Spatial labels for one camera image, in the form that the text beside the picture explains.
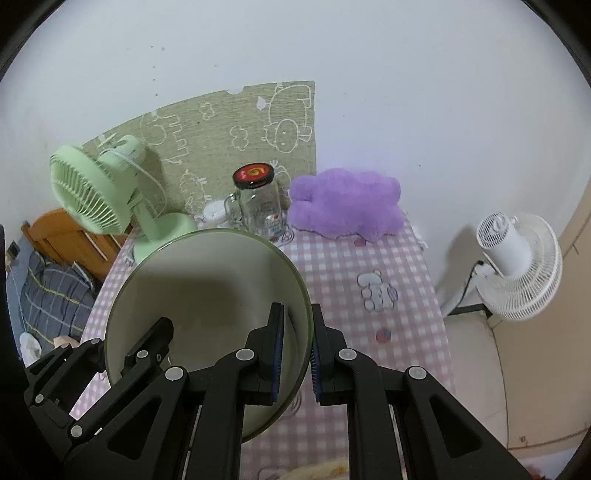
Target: fan base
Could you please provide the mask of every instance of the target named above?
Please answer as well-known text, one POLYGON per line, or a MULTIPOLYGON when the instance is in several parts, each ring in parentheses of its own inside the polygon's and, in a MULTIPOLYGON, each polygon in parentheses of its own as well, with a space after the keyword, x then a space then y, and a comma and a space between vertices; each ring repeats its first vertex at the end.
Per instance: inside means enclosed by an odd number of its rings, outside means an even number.
POLYGON ((149 240, 141 235, 135 241, 134 260, 139 265, 146 257, 174 239, 197 230, 195 222, 184 213, 167 213, 155 219, 160 237, 149 240))

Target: green mat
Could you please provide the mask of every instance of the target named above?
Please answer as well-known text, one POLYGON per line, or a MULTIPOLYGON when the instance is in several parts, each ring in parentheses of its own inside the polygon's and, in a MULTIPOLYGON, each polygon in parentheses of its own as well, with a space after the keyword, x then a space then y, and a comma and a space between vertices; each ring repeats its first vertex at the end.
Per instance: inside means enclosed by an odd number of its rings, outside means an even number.
MULTIPOLYGON (((148 146, 143 166, 166 190, 165 213, 199 217, 206 201, 232 191, 232 173, 244 164, 272 164, 283 193, 291 178, 316 173, 314 82, 265 83, 172 103, 113 127, 83 149, 98 155, 126 134, 148 146)), ((143 174, 138 178, 160 210, 159 188, 143 174)))

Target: wooden bed frame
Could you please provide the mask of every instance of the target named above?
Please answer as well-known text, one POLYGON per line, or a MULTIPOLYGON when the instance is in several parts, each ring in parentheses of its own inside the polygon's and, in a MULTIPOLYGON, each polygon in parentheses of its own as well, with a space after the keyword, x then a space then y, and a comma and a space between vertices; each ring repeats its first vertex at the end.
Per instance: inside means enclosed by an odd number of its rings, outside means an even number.
POLYGON ((60 264, 78 262, 101 281, 127 239, 127 233, 95 235, 86 232, 61 208, 42 215, 33 225, 25 223, 21 230, 38 252, 60 264))

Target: jar lid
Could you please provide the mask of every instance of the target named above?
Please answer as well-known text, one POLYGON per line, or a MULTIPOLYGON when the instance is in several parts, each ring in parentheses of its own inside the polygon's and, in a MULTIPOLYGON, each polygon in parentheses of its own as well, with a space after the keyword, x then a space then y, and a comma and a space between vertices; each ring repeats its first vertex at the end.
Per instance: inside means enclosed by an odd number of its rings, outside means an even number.
POLYGON ((249 163, 232 175, 234 185, 241 190, 256 189, 269 185, 275 177, 275 170, 268 163, 249 163))

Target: pink checkered tablecloth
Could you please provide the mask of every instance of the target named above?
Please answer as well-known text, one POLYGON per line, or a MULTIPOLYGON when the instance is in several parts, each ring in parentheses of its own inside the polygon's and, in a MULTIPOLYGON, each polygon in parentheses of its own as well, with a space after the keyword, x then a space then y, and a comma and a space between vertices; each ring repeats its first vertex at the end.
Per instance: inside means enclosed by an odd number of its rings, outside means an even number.
MULTIPOLYGON (((341 330, 349 347, 384 367, 421 365, 453 392, 443 318, 408 222, 403 232, 375 244, 358 236, 331 240, 299 231, 289 240, 280 248, 304 278, 312 302, 322 306, 325 323, 341 330)), ((96 299, 82 341, 105 337, 111 305, 134 268, 128 260, 132 245, 130 236, 96 299)), ((97 374, 72 415, 79 418, 108 388, 105 375, 97 374)), ((298 466, 347 454, 346 407, 320 407, 308 372, 283 416, 242 445, 240 478, 276 480, 298 466)))

